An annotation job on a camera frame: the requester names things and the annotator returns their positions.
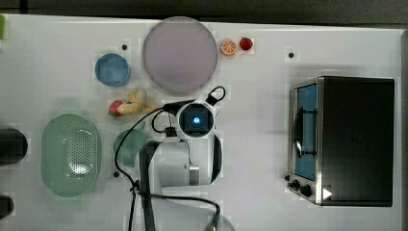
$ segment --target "black cable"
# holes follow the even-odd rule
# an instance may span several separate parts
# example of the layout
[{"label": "black cable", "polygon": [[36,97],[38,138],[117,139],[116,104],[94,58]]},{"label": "black cable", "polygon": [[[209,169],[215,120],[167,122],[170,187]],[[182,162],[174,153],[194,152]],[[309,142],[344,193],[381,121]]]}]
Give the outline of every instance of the black cable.
[{"label": "black cable", "polygon": [[[218,99],[216,102],[221,101],[221,100],[225,97],[225,94],[226,94],[225,88],[222,87],[222,86],[219,86],[219,87],[214,88],[214,89],[209,93],[209,95],[211,95],[211,94],[212,94],[214,91],[216,91],[217,89],[223,89],[223,90],[224,90],[224,94],[223,94],[222,97],[221,97],[220,99]],[[133,214],[134,214],[134,210],[135,210],[135,201],[136,201],[136,191],[135,191],[135,189],[139,190],[139,180],[134,181],[134,180],[132,179],[132,177],[131,177],[128,173],[126,173],[122,168],[120,168],[119,164],[117,163],[117,156],[118,156],[120,147],[123,145],[124,141],[125,141],[126,138],[129,136],[129,134],[133,131],[133,129],[134,129],[136,126],[138,126],[138,124],[141,123],[145,118],[147,118],[148,116],[150,116],[150,115],[152,115],[152,114],[154,114],[154,113],[156,113],[156,112],[157,112],[157,113],[153,116],[153,119],[152,119],[152,128],[153,128],[153,130],[154,130],[155,132],[157,132],[157,133],[165,133],[166,131],[159,131],[159,130],[157,130],[156,127],[154,126],[154,121],[155,121],[156,117],[157,117],[159,114],[161,114],[163,111],[164,111],[163,108],[158,108],[158,109],[156,109],[156,110],[154,110],[154,111],[152,111],[152,112],[146,114],[146,115],[143,116],[141,119],[139,119],[139,121],[136,122],[136,123],[129,129],[129,131],[125,134],[125,136],[123,137],[122,141],[120,141],[120,144],[119,144],[119,146],[117,147],[117,150],[116,150],[116,153],[115,153],[115,166],[116,166],[117,170],[119,170],[123,175],[125,175],[125,176],[128,178],[128,180],[130,181],[130,183],[132,184],[132,188],[131,188],[131,192],[132,192],[132,206],[131,206],[130,216],[129,216],[129,225],[128,225],[128,230],[129,230],[129,231],[132,231],[132,223],[133,223],[132,220],[133,220]],[[169,122],[170,122],[170,127],[171,127],[170,114],[168,114],[168,120],[169,120]],[[213,216],[213,221],[212,221],[212,223],[211,223],[212,226],[210,226],[210,227],[217,228],[217,223],[218,223],[218,221],[219,221],[220,208],[219,208],[219,205],[218,205],[217,203],[215,203],[214,201],[207,200],[207,199],[203,199],[203,198],[199,198],[199,197],[190,197],[190,196],[172,196],[172,195],[159,195],[159,194],[149,194],[149,195],[150,195],[151,197],[153,197],[153,198],[174,199],[174,200],[193,200],[193,201],[200,201],[200,202],[205,202],[205,203],[208,203],[208,204],[212,204],[212,205],[214,205],[214,206],[216,207],[217,211],[216,211],[216,214]]]},{"label": "black cable", "polygon": [[225,90],[225,88],[223,86],[218,86],[216,88],[214,88],[213,90],[210,91],[210,93],[208,93],[208,95],[211,95],[212,93],[214,93],[214,91],[216,91],[217,89],[222,89],[224,91],[224,94],[222,95],[222,97],[220,99],[217,100],[217,102],[221,101],[222,99],[224,99],[225,94],[227,93],[227,91]]},{"label": "black cable", "polygon": [[161,199],[174,199],[174,200],[193,200],[193,201],[200,201],[204,202],[207,204],[214,205],[217,209],[216,214],[213,216],[213,223],[217,224],[219,221],[219,214],[221,212],[221,209],[217,203],[214,201],[208,200],[208,199],[203,199],[199,197],[192,197],[192,196],[175,196],[175,195],[160,195],[160,194],[149,194],[153,198],[161,198]]},{"label": "black cable", "polygon": [[163,108],[162,108],[161,111],[159,111],[158,113],[156,113],[156,114],[153,116],[153,118],[152,118],[152,128],[153,128],[153,130],[154,130],[155,132],[157,132],[157,133],[165,133],[165,132],[166,132],[165,130],[162,130],[162,131],[157,130],[156,127],[155,127],[155,125],[154,125],[154,121],[156,120],[157,116],[158,116],[159,114],[161,114],[162,112],[164,112]]},{"label": "black cable", "polygon": [[132,220],[133,220],[133,213],[134,213],[134,209],[135,209],[135,199],[136,199],[135,188],[139,188],[139,181],[134,181],[132,179],[132,177],[128,173],[126,173],[122,168],[120,168],[119,164],[117,163],[117,156],[118,156],[120,147],[123,145],[123,143],[125,142],[126,138],[129,136],[129,134],[132,132],[132,130],[136,126],[138,126],[138,124],[141,123],[145,118],[147,118],[148,116],[150,116],[150,115],[152,115],[152,114],[154,114],[154,113],[156,113],[156,112],[158,112],[160,110],[163,110],[163,108],[158,108],[156,110],[153,110],[152,112],[146,114],[141,119],[139,119],[139,121],[136,122],[135,125],[133,125],[129,129],[129,131],[125,134],[125,136],[122,138],[122,141],[120,142],[119,146],[117,147],[117,150],[116,150],[116,153],[115,153],[115,166],[116,166],[117,170],[119,170],[123,175],[125,175],[128,178],[128,180],[130,181],[130,183],[132,184],[132,207],[131,207],[131,210],[130,210],[130,217],[129,217],[129,226],[128,226],[129,231],[132,230]]}]

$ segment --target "toy fruit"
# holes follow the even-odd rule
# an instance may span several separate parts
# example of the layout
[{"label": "toy fruit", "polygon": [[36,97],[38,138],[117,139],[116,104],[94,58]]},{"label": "toy fruit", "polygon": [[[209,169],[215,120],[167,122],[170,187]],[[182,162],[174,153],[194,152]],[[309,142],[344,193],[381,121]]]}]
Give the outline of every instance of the toy fruit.
[{"label": "toy fruit", "polygon": [[247,51],[252,47],[253,43],[250,38],[241,38],[240,47],[242,50]]},{"label": "toy fruit", "polygon": [[140,112],[151,112],[157,109],[156,105],[146,104],[146,91],[143,89],[134,89],[127,94],[127,100],[115,100],[109,107],[109,115],[126,116]]},{"label": "toy fruit", "polygon": [[234,55],[237,52],[237,44],[231,39],[225,40],[221,45],[221,53],[225,56]]}]

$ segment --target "small red fruit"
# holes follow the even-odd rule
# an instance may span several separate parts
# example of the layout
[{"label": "small red fruit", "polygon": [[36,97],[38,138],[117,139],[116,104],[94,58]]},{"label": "small red fruit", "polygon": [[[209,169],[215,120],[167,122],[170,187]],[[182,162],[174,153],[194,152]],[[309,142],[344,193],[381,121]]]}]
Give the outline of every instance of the small red fruit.
[{"label": "small red fruit", "polygon": [[112,116],[122,116],[122,114],[117,111],[117,108],[122,104],[123,102],[121,100],[115,100],[115,102],[111,104],[111,107],[109,107],[109,114]]},{"label": "small red fruit", "polygon": [[240,40],[240,47],[242,50],[247,51],[252,47],[253,43],[252,40],[249,38],[241,38]]}]

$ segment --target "oven knob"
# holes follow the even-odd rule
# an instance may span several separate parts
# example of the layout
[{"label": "oven knob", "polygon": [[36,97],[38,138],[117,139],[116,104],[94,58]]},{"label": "oven knob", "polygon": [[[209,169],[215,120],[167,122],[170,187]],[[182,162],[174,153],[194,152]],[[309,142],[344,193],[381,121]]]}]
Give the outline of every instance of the oven knob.
[{"label": "oven knob", "polygon": [[309,197],[312,195],[312,189],[310,188],[309,185],[304,185],[302,187],[299,187],[299,189],[300,189],[300,193],[302,193],[306,197]]},{"label": "oven knob", "polygon": [[299,189],[299,182],[297,180],[293,180],[291,183],[288,183],[288,186],[297,191]]}]

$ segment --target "oven window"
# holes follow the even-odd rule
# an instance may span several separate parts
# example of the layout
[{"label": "oven window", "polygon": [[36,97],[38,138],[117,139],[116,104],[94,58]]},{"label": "oven window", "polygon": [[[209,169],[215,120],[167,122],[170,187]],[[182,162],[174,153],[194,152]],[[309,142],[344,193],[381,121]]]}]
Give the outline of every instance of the oven window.
[{"label": "oven window", "polygon": [[315,181],[316,178],[316,111],[318,109],[317,85],[297,89],[297,111],[303,110],[300,156],[295,155],[296,175]]}]

